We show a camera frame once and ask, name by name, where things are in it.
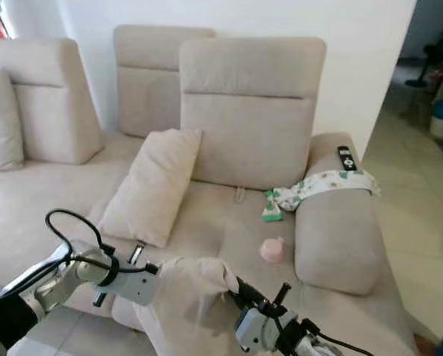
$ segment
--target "pink object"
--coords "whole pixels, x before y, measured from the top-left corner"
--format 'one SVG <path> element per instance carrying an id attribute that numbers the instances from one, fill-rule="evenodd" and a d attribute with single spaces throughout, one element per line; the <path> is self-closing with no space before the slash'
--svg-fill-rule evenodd
<path id="1" fill-rule="evenodd" d="M 283 258 L 283 244 L 284 239 L 282 237 L 265 239 L 259 248 L 259 254 L 267 262 L 280 262 Z"/>

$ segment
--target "beige pillow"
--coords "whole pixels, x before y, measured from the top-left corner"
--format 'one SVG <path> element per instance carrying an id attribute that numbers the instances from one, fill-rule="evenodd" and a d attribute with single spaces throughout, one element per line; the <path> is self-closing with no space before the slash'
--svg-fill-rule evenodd
<path id="1" fill-rule="evenodd" d="M 200 140 L 199 130 L 150 133 L 105 210 L 102 232 L 166 246 Z"/>
<path id="2" fill-rule="evenodd" d="M 23 141 L 19 110 L 7 72 L 0 68 L 0 171 L 20 168 Z"/>

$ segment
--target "sofa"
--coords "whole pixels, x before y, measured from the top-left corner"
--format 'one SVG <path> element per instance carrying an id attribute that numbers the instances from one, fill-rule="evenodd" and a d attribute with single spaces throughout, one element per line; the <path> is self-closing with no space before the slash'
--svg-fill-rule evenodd
<path id="1" fill-rule="evenodd" d="M 114 48 L 124 133 L 99 129 L 75 42 L 0 41 L 26 157 L 22 169 L 0 172 L 0 285 L 58 246 L 43 223 L 47 211 L 69 208 L 99 223 L 147 134 L 199 128 L 200 151 L 169 243 L 146 245 L 141 260 L 219 257 L 269 297 L 289 282 L 285 305 L 326 334 L 374 355 L 415 355 L 368 192 L 331 191 L 283 221 L 260 218 L 264 190 L 341 169 L 336 148 L 354 150 L 347 133 L 311 137 L 325 44 L 125 25 L 114 32 Z M 71 239 L 95 243 L 77 221 L 55 222 Z M 277 236 L 286 241 L 284 259 L 267 263 L 259 246 Z M 103 238 L 127 256 L 137 244 Z M 143 330 L 127 300 L 108 296 L 95 308 L 94 295 L 81 286 L 66 305 Z"/>

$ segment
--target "white patterned cloth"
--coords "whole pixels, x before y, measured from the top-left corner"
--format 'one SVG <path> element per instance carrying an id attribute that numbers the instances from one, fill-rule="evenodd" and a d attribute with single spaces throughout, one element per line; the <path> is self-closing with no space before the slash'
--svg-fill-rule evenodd
<path id="1" fill-rule="evenodd" d="M 279 208 L 294 211 L 304 199 L 337 189 L 365 189 L 372 195 L 381 196 L 378 183 L 366 171 L 325 171 L 313 174 L 291 188 L 265 191 L 267 204 L 262 219 L 266 223 L 282 220 L 282 211 Z"/>

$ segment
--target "remote control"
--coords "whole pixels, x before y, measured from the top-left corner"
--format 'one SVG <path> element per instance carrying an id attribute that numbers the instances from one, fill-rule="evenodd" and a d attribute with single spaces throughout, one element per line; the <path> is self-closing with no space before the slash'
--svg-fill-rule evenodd
<path id="1" fill-rule="evenodd" d="M 356 164 L 347 146 L 338 147 L 338 155 L 345 171 L 356 171 Z"/>

